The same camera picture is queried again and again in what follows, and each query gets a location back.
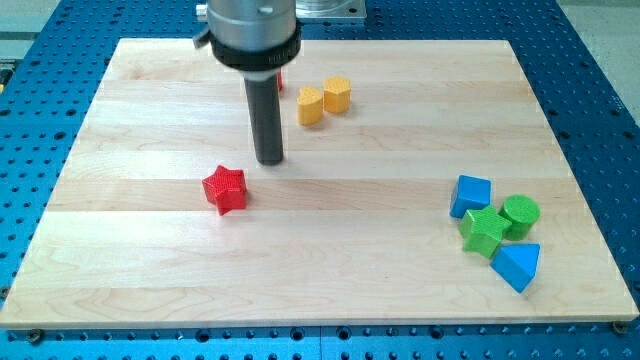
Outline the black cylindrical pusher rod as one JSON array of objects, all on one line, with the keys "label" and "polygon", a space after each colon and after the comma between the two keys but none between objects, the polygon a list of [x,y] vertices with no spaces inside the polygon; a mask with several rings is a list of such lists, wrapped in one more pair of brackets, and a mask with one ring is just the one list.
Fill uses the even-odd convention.
[{"label": "black cylindrical pusher rod", "polygon": [[277,75],[245,80],[255,155],[262,165],[273,166],[284,158]]}]

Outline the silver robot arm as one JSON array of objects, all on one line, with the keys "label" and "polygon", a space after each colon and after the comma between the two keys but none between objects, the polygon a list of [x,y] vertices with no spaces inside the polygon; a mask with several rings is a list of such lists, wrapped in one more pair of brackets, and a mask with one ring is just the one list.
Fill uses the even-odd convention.
[{"label": "silver robot arm", "polygon": [[194,46],[207,44],[218,62],[244,79],[257,161],[284,158],[277,74],[301,49],[295,0],[208,0],[205,28]]}]

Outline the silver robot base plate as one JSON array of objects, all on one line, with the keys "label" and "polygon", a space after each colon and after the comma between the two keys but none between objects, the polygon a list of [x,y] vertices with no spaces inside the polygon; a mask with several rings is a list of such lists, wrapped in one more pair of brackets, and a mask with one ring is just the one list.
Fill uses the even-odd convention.
[{"label": "silver robot base plate", "polygon": [[296,0],[296,14],[306,20],[364,20],[365,0]]}]

